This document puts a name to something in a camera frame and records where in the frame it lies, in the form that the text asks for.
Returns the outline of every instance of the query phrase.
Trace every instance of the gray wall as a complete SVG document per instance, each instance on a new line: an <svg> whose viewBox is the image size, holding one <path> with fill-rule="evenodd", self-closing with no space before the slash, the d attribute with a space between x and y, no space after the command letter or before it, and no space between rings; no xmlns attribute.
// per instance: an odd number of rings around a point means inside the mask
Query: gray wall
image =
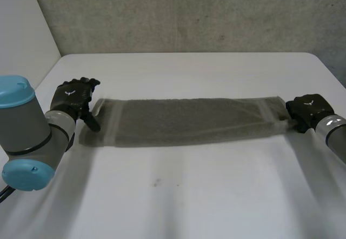
<svg viewBox="0 0 346 239"><path fill-rule="evenodd" d="M311 52L346 85L346 0L38 0L62 55Z"/></svg>

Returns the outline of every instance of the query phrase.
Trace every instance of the gray towel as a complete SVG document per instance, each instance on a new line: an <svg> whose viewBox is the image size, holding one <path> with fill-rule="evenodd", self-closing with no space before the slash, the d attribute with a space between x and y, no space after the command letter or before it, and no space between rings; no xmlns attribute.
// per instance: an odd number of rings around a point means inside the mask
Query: gray towel
<svg viewBox="0 0 346 239"><path fill-rule="evenodd" d="M93 114L101 125L86 126L80 144L99 147L158 147L206 144L285 133L290 116L279 97L227 99L100 99Z"/></svg>

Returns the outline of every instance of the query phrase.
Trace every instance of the white table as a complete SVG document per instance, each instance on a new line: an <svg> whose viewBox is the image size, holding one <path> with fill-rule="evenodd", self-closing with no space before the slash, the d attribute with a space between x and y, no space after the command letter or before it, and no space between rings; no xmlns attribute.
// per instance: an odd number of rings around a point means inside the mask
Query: white table
<svg viewBox="0 0 346 239"><path fill-rule="evenodd" d="M102 83L92 106L319 93L346 116L346 90L305 53L69 55L36 90L43 110L59 84L82 76ZM0 238L345 238L345 195L346 166L312 132L173 148L76 140L46 189L0 204Z"/></svg>

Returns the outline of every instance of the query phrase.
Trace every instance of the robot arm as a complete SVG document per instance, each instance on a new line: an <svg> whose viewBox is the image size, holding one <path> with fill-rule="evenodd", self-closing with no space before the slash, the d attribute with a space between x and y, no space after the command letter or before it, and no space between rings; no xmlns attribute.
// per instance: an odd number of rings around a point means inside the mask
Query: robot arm
<svg viewBox="0 0 346 239"><path fill-rule="evenodd" d="M73 144L76 121L82 119L92 131L100 131L89 112L92 92L100 82L64 82L45 115L27 79L2 76L0 83L0 145L9 156L2 177L14 189L43 189Z"/></svg>
<svg viewBox="0 0 346 239"><path fill-rule="evenodd" d="M290 116L297 121L296 131L313 128L316 135L346 164L346 119L319 94L296 97L286 103Z"/></svg>

